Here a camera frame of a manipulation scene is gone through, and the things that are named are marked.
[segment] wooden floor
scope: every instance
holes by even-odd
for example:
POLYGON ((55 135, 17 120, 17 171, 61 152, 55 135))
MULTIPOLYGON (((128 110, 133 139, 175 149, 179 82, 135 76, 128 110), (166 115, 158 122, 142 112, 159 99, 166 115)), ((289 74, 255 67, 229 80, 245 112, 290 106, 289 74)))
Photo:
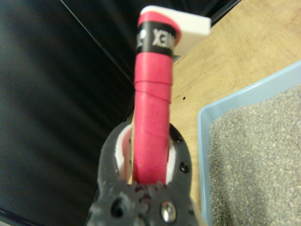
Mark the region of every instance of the wooden floor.
POLYGON ((242 0, 175 62, 170 121, 188 144, 199 208, 199 110, 300 59, 301 1, 242 0))

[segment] screw hole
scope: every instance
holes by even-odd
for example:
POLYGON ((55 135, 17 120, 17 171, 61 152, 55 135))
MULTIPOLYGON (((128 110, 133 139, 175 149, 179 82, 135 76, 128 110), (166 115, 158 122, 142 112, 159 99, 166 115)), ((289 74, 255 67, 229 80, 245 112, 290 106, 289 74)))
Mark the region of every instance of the screw hole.
POLYGON ((188 173, 189 172, 189 167, 186 163, 181 162, 180 164, 180 170, 183 171, 184 173, 188 173))
POLYGON ((125 206, 122 203, 122 199, 118 198, 112 204, 111 214, 115 218, 120 218, 124 214, 124 209, 125 209, 125 206))
POLYGON ((189 214, 191 214, 191 215, 194 215, 194 211, 193 211, 193 209, 191 209, 191 210, 188 210, 188 213, 189 213, 189 214))

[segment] red grip tape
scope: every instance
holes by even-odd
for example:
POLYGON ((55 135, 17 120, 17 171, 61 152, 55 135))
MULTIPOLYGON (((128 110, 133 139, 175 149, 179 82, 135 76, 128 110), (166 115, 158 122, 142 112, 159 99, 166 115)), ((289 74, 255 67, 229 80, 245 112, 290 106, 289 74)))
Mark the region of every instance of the red grip tape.
MULTIPOLYGON (((165 23, 180 30, 170 18, 155 12, 140 16, 145 21, 165 23)), ((165 184, 168 161, 169 105, 173 59, 170 56, 141 52, 135 64, 135 134, 133 181, 139 184, 165 184)))

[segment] gray gravel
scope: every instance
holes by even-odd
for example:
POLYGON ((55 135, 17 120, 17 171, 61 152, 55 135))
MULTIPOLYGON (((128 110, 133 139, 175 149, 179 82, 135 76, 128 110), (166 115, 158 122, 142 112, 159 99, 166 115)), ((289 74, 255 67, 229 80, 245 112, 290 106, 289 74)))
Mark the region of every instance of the gray gravel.
POLYGON ((301 226, 301 84, 210 127, 214 226, 301 226))

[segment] dark background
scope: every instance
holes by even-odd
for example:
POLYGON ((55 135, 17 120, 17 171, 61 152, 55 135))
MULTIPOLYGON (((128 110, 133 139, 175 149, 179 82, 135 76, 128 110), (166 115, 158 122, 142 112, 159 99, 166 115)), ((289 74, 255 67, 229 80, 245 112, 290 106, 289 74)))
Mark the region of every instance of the dark background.
POLYGON ((209 16, 238 1, 0 1, 0 220, 82 226, 101 147, 134 107, 140 10, 209 16))

